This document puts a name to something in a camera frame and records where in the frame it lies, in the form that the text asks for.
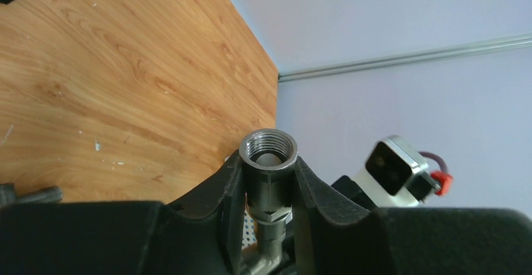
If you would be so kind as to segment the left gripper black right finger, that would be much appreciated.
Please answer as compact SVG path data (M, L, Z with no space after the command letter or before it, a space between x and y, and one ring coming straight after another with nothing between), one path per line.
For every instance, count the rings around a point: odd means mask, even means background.
M530 274L531 220L498 208L367 210L299 158L293 182L298 274Z

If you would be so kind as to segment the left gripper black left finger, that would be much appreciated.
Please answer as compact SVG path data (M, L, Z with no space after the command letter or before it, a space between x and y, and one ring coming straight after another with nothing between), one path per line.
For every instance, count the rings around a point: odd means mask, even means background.
M242 159L158 201L25 203L1 210L2 274L239 274Z

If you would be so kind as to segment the grey faucet with lever handle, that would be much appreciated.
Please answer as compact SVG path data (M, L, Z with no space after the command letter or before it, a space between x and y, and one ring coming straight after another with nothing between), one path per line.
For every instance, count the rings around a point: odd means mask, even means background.
M242 249L240 274L296 274L294 226L255 221L257 242Z

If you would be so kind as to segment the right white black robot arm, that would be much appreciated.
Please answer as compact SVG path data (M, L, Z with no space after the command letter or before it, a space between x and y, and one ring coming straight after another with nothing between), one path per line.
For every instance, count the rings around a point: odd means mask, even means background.
M367 210L376 208L375 203L362 188L348 176L341 176L331 186L346 198Z

